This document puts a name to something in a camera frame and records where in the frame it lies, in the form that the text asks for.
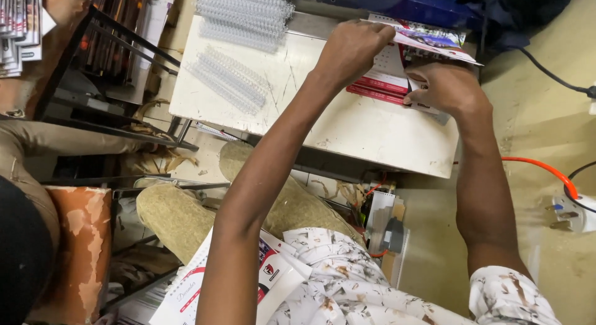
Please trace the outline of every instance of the table surface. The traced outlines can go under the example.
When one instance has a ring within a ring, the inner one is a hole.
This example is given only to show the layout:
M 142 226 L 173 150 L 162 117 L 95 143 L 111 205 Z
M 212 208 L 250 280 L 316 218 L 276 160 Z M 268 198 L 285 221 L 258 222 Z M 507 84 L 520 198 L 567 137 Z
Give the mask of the table surface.
M 275 54 L 198 35 L 203 18 L 194 16 L 182 67 L 169 111 L 190 118 L 264 135 L 277 120 L 306 75 L 317 63 L 325 40 L 286 34 Z M 184 69 L 186 63 L 211 45 L 219 52 L 261 74 L 271 86 L 267 101 L 256 115 L 247 115 L 209 89 Z M 340 92 L 321 115 L 304 145 L 395 168 L 448 178 L 459 134 L 454 119 L 442 126 L 421 111 Z

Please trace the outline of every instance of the shirt sleeve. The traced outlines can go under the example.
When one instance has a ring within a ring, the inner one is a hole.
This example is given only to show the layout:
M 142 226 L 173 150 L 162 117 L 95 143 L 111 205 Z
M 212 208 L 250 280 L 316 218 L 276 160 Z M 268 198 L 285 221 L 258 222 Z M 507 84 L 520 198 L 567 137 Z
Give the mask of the shirt sleeve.
M 505 267 L 472 274 L 469 307 L 480 325 L 561 325 L 536 284 Z

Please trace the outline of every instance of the brown leather chair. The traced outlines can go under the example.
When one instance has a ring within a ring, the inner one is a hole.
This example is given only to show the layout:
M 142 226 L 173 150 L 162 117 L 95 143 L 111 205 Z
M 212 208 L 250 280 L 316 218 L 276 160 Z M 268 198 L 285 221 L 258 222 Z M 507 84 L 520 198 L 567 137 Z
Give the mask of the brown leather chair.
M 29 320 L 93 324 L 110 266 L 111 190 L 45 186 L 60 219 L 54 274 Z

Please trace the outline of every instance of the white printed shirt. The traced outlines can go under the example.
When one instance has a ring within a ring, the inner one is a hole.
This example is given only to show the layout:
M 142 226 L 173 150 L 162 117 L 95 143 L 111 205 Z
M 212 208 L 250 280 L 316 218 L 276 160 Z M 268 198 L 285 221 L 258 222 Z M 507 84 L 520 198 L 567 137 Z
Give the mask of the white printed shirt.
M 268 325 L 561 325 L 526 276 L 504 267 L 478 269 L 470 279 L 476 321 L 391 288 L 367 251 L 324 228 L 284 232 L 298 259 L 313 268 Z

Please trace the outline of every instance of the khaki pants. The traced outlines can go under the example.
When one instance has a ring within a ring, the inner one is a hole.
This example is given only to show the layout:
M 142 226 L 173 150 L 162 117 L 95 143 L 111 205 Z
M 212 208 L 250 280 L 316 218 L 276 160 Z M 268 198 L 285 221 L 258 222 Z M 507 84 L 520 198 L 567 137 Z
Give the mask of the khaki pants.
M 220 152 L 219 168 L 230 181 L 238 175 L 252 147 L 229 142 Z M 184 264 L 188 264 L 213 226 L 215 213 L 201 206 L 188 192 L 172 184 L 153 185 L 137 197 L 141 222 Z M 362 237 L 336 211 L 288 177 L 273 203 L 263 229 L 283 240 L 283 232 L 321 227 L 345 234 L 366 248 Z
M 60 241 L 56 208 L 45 189 L 25 170 L 29 156 L 78 156 L 137 151 L 142 141 L 23 120 L 0 120 L 0 176 L 17 185 L 39 210 L 52 237 L 54 252 Z

